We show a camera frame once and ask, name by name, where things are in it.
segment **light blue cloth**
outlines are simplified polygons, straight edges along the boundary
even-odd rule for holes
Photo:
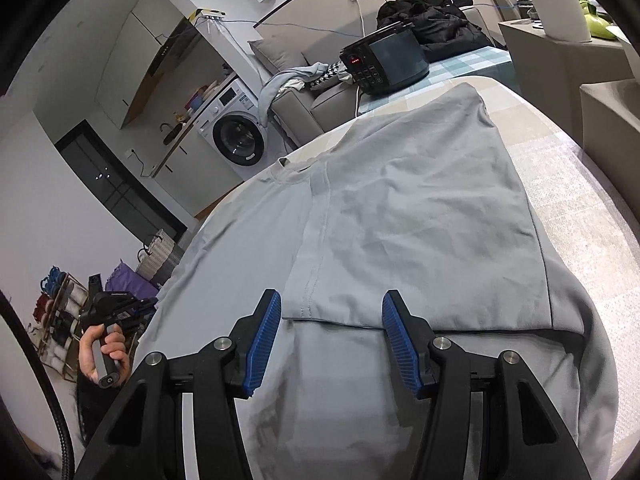
[[[329,68],[327,63],[315,63],[312,66],[299,66],[295,68],[288,68],[282,72],[278,72],[262,87],[260,97],[258,97],[258,120],[260,126],[267,127],[267,114],[271,107],[271,102],[278,94],[280,87],[284,85],[289,79],[298,78],[304,82],[313,81],[318,79]]]

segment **checkered tablecloth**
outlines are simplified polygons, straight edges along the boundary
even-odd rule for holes
[[[485,46],[478,50],[467,52],[466,54],[460,54],[459,56],[443,59],[442,61],[435,61],[431,63],[429,74],[425,78],[420,79],[420,81],[407,88],[382,97],[372,97],[364,94],[360,98],[358,115],[375,110],[382,105],[435,83],[445,81],[447,79],[453,79],[454,77],[461,75],[476,75],[476,72],[479,70],[496,67],[504,63],[511,63],[511,56],[509,53],[506,50],[501,50],[492,46]],[[492,76],[492,74],[488,73],[477,75]]]

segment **human hand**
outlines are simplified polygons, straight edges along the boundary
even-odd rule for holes
[[[80,338],[80,349],[78,351],[80,371],[95,384],[98,383],[98,370],[95,369],[94,353],[91,346],[95,340],[100,339],[103,333],[103,324],[90,326]],[[131,373],[129,356],[124,346],[124,340],[122,329],[119,325],[116,325],[114,332],[107,334],[107,337],[104,338],[105,344],[100,347],[100,351],[103,354],[108,355],[114,361],[120,362],[120,379],[116,383],[116,386],[124,383]]]

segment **washing machine door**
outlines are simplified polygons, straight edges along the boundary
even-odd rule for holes
[[[253,166],[264,155],[264,139],[249,117],[230,113],[213,126],[213,141],[220,153],[239,166]]]

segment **green object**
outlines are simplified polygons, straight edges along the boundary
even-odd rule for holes
[[[615,40],[616,37],[607,30],[607,27],[611,25],[607,20],[600,17],[596,13],[596,8],[587,3],[587,13],[584,15],[584,19],[587,20],[587,27],[593,38],[602,38],[603,40]]]
[[[603,40],[615,40],[616,37],[611,34],[607,27],[611,25],[607,20],[598,16],[596,8],[587,0],[578,0],[582,7],[584,19],[587,21],[587,27],[592,38],[602,38]]]

